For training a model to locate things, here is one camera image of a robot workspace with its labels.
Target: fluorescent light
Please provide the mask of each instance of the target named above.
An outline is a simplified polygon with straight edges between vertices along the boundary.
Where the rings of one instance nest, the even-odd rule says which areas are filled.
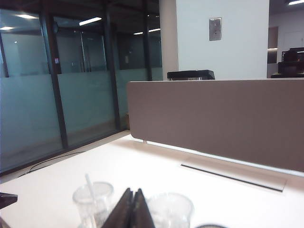
[[[155,31],[159,31],[159,30],[161,30],[161,29],[160,28],[156,28],[156,29],[149,30],[149,32],[155,32]]]
[[[0,30],[10,30],[10,29],[13,29],[14,27],[2,27],[0,28]]]
[[[292,1],[288,5],[291,6],[291,5],[295,5],[295,4],[299,4],[299,3],[304,3],[304,0]]]
[[[149,30],[149,32],[155,32],[155,31],[159,31],[159,30],[161,30],[160,28],[156,28],[156,29],[151,29],[151,30]],[[133,33],[133,35],[141,35],[141,34],[143,34],[143,32],[136,32],[136,33]]]
[[[92,18],[92,19],[89,19],[89,20],[84,20],[84,21],[81,21],[79,23],[80,26],[82,25],[86,25],[88,23],[92,23],[92,22],[95,22],[95,21],[98,21],[98,20],[101,20],[101,18]]]
[[[26,19],[39,19],[38,17],[34,17],[31,15],[27,15],[27,14],[16,14],[16,16],[20,17],[20,18],[26,18]]]

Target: plastic cup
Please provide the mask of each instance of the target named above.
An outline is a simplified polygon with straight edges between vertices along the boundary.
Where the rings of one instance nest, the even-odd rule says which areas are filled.
[[[151,197],[148,207],[156,228],[189,228],[193,203],[178,193],[163,193]]]
[[[73,194],[81,219],[79,228],[101,227],[110,214],[113,186],[106,182],[94,182],[92,186],[95,201],[88,185],[79,187]]]

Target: gray divider panel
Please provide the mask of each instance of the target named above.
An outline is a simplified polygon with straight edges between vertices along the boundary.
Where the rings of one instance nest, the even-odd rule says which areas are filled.
[[[304,79],[130,82],[134,138],[304,171]]]

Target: desk surface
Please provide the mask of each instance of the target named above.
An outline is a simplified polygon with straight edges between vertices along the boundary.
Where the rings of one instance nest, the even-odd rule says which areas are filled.
[[[287,180],[284,191],[278,192],[181,167],[189,157],[202,159],[136,142],[128,135],[2,184],[1,192],[18,194],[18,202],[2,209],[1,217],[12,228],[76,228],[80,219],[72,194],[85,184],[88,173],[92,181],[113,185],[113,202],[127,187],[142,188],[147,198],[168,191],[186,195],[195,207],[191,227],[208,223],[227,228],[304,224],[304,178],[263,171]]]

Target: black cable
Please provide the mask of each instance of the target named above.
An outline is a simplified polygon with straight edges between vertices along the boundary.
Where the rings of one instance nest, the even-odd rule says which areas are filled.
[[[50,165],[46,165],[46,166],[43,166],[43,167],[40,167],[40,168],[38,168],[38,169],[33,170],[33,168],[35,168],[36,166],[41,165],[41,164],[43,164],[43,163],[45,163],[45,162],[48,162],[48,161],[51,161],[51,160],[55,160],[55,159],[58,159],[58,158],[67,157],[67,156],[70,156],[70,155],[73,155],[73,154],[83,153],[83,152],[85,152],[85,151],[80,151],[80,152],[75,152],[75,153],[69,153],[69,154],[66,154],[66,155],[63,155],[63,156],[60,156],[60,157],[55,157],[55,158],[51,158],[51,159],[42,161],[42,162],[40,162],[40,163],[38,163],[38,164],[36,164],[36,165],[33,165],[33,166],[29,169],[29,171],[27,171],[27,172],[25,172],[24,174],[18,176],[17,178],[22,177],[22,176],[24,176],[24,175],[26,175],[26,174],[28,174],[28,173],[30,173],[30,172],[33,172],[33,171],[36,171],[36,170],[40,170],[40,169],[42,169],[42,168],[45,168],[45,167],[47,167],[47,166],[50,166]]]
[[[83,152],[85,152],[85,151],[75,152],[75,153],[69,153],[69,154],[66,154],[66,155],[63,155],[63,156],[60,156],[60,157],[55,157],[55,158],[48,159],[48,160],[46,160],[46,161],[42,161],[42,162],[40,162],[40,163],[38,163],[38,164],[32,166],[32,167],[29,169],[29,171],[32,171],[33,168],[35,168],[36,166],[38,166],[38,165],[40,165],[40,164],[43,164],[43,163],[45,163],[45,162],[48,162],[48,161],[51,161],[51,160],[55,160],[55,159],[58,159],[58,158],[63,158],[63,157],[66,157],[66,156],[69,156],[69,155],[73,155],[73,154],[83,153]]]

